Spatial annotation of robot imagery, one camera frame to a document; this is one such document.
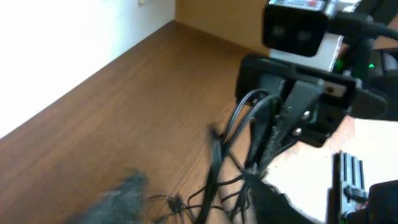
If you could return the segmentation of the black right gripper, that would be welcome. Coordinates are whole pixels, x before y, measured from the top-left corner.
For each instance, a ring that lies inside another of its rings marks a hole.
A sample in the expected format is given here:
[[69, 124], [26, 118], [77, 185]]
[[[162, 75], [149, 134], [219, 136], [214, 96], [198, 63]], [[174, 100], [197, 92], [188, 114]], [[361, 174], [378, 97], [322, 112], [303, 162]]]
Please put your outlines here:
[[[260, 107], [267, 95], [277, 99]], [[297, 139], [322, 147], [345, 116], [384, 119], [388, 111], [387, 98], [363, 88], [358, 78], [258, 54], [242, 59], [235, 96], [238, 102], [247, 98], [251, 111], [256, 111], [249, 125], [245, 168], [266, 168], [281, 141]]]

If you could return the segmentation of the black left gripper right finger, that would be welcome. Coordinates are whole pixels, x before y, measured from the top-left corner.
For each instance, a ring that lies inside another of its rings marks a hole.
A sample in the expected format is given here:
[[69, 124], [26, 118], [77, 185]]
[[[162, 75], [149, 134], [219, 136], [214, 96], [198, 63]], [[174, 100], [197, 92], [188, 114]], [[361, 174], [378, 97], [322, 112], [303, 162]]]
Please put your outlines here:
[[313, 224], [290, 206], [285, 194], [280, 194], [272, 185], [265, 184], [257, 177], [248, 177], [252, 204], [259, 224]]

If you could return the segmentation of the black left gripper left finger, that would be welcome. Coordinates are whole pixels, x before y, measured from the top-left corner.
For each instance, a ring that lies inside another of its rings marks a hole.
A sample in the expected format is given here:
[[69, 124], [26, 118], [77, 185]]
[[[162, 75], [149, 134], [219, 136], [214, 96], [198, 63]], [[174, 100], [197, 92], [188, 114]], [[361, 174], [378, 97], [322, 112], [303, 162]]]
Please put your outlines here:
[[135, 171], [92, 207], [71, 219], [72, 224], [137, 224], [143, 222], [147, 176]]

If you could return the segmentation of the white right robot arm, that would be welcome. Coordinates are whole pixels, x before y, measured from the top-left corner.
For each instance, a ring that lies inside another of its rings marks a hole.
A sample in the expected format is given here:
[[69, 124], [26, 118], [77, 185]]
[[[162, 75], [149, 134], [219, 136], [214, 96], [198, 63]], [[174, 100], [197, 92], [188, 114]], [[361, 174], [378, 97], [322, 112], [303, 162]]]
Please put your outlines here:
[[236, 85], [238, 108], [251, 107], [238, 125], [249, 125], [245, 168], [261, 175], [271, 161], [304, 142], [322, 147], [346, 115], [384, 119], [386, 82], [370, 66], [373, 42], [397, 32], [367, 14], [338, 11], [335, 1], [269, 1], [262, 14], [262, 43], [271, 49], [313, 57], [326, 33], [349, 37], [351, 60], [331, 71], [250, 54], [243, 58]]

